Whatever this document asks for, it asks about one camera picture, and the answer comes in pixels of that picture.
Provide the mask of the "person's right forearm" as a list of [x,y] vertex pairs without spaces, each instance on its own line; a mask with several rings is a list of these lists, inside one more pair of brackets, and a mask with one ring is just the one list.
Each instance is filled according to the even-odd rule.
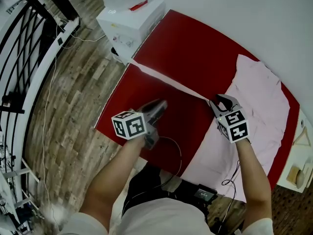
[[265,171],[248,139],[236,142],[236,147],[246,198],[245,222],[250,224],[263,218],[272,218],[271,187]]

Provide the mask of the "white side table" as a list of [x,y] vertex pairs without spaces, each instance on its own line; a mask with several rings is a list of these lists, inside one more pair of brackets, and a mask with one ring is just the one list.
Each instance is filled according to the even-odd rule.
[[[313,163],[313,125],[310,123],[308,118],[305,116],[302,110],[299,111],[299,117],[297,122],[297,127],[295,131],[295,135],[293,138],[293,141],[300,135],[302,132],[301,128],[301,119],[306,119],[306,127],[308,129],[308,135],[311,141],[311,147],[308,146],[301,146],[301,145],[293,145],[291,144],[291,150],[287,158],[287,162],[284,166],[284,169],[282,171],[282,174],[278,180],[278,185],[281,187],[288,188],[290,190],[303,193],[303,191],[306,189],[304,187],[297,188],[296,185],[288,182],[286,180],[286,177],[289,173],[289,170],[291,166],[295,165],[300,168],[300,170],[303,170],[305,163]],[[300,143],[307,143],[307,140],[305,137],[303,137],[300,140]]]

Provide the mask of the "black device with screen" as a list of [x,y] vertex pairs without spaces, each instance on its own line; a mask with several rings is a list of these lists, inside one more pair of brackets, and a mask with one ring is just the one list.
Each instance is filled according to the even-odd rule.
[[216,198],[215,197],[216,195],[217,195],[216,190],[199,184],[198,189],[194,194],[194,197],[201,199],[202,201],[204,201],[206,203],[209,203]]

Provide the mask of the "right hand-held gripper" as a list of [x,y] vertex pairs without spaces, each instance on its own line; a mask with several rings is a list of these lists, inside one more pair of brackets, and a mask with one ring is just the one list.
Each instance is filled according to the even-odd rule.
[[246,113],[238,100],[226,94],[216,94],[216,98],[225,109],[221,109],[212,100],[209,105],[216,117],[218,130],[230,143],[236,143],[249,137],[249,125]]

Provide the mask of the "wooden clothes hanger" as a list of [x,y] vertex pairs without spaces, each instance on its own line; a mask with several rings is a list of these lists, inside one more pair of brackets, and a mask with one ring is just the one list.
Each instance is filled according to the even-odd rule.
[[[300,140],[305,137],[307,140],[307,143],[300,143]],[[311,147],[311,141],[308,135],[308,129],[305,126],[302,130],[302,132],[300,133],[300,135],[293,141],[292,143],[293,145],[301,145],[301,146],[308,146]]]

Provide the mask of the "person's left forearm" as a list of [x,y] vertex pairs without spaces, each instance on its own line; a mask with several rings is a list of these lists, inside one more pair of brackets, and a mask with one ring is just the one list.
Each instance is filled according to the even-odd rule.
[[144,146],[143,135],[127,141],[97,173],[88,187],[79,212],[98,220],[107,231],[110,229],[113,205],[126,185]]

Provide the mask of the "pink robe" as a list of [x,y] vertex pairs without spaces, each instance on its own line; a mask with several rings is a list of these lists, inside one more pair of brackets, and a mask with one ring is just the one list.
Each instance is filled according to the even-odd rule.
[[[279,78],[262,62],[239,55],[237,71],[226,91],[246,112],[252,148],[269,173],[286,129],[289,102]],[[204,139],[181,178],[215,189],[218,194],[245,201],[238,153],[212,121]]]

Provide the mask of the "person's white shirt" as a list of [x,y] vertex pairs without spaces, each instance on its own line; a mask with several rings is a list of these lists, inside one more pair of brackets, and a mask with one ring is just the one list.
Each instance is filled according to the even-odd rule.
[[[109,235],[104,222],[113,199],[87,196],[82,211],[74,214],[58,235]],[[139,204],[128,210],[116,235],[215,235],[204,215],[192,205],[170,198]]]

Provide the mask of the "white water dispenser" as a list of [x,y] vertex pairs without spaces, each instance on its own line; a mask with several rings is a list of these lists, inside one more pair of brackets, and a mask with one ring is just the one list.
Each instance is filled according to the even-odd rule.
[[114,59],[127,64],[164,17],[165,8],[163,0],[147,0],[134,11],[105,8],[96,19],[112,45]]

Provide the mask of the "light wooden box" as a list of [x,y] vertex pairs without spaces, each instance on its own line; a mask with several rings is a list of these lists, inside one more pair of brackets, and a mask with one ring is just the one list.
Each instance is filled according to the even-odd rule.
[[300,168],[293,165],[291,166],[290,170],[289,170],[289,173],[286,177],[286,180],[294,185],[296,185],[296,181],[297,181],[297,176],[298,176],[298,173],[300,172]]

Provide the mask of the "black metal railing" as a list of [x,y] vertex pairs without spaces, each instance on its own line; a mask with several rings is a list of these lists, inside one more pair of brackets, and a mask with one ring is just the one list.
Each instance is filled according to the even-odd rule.
[[33,110],[50,68],[55,65],[80,18],[69,0],[17,0],[0,4],[0,212],[26,229],[17,211],[31,202],[21,176]]

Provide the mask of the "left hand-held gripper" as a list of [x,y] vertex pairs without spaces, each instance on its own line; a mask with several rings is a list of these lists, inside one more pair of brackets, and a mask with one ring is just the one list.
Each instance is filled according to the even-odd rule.
[[145,136],[145,148],[153,149],[159,140],[157,122],[168,107],[166,100],[156,99],[137,111],[130,109],[111,118],[115,134],[123,139],[131,140]]

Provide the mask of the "red tablecloth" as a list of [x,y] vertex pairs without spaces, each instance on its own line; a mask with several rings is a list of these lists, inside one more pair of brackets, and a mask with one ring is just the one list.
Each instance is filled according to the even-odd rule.
[[[207,98],[224,93],[235,77],[238,55],[256,58],[219,31],[184,14],[170,10],[135,54],[135,60],[159,71]],[[139,68],[129,65],[110,95],[96,129],[123,145],[116,136],[111,117],[138,109],[154,99],[165,99],[168,108],[157,123],[159,132],[170,138],[141,157],[168,172],[182,174],[213,120],[201,99],[166,85]]]

